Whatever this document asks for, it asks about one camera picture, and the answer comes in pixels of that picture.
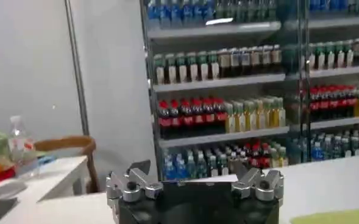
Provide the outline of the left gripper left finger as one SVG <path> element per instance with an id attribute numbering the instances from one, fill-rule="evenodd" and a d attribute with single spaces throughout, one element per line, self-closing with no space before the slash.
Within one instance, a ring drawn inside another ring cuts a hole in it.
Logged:
<path id="1" fill-rule="evenodd" d="M 120 198 L 125 202 L 134 203 L 142 195 L 156 200 L 163 192 L 163 183 L 151 181 L 148 176 L 150 166 L 151 161 L 147 159 L 132 163 L 121 175 L 110 171 L 105 182 L 107 204 L 114 208 Z"/>

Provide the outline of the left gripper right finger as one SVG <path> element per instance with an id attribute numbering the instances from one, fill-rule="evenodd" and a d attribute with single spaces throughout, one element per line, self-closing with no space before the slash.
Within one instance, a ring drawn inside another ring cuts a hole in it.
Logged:
<path id="1" fill-rule="evenodd" d="M 261 169 L 251 168 L 236 177 L 238 180 L 231 184 L 231 190 L 240 200 L 255 197 L 264 202 L 283 201 L 285 176 L 279 170 L 264 174 Z"/>

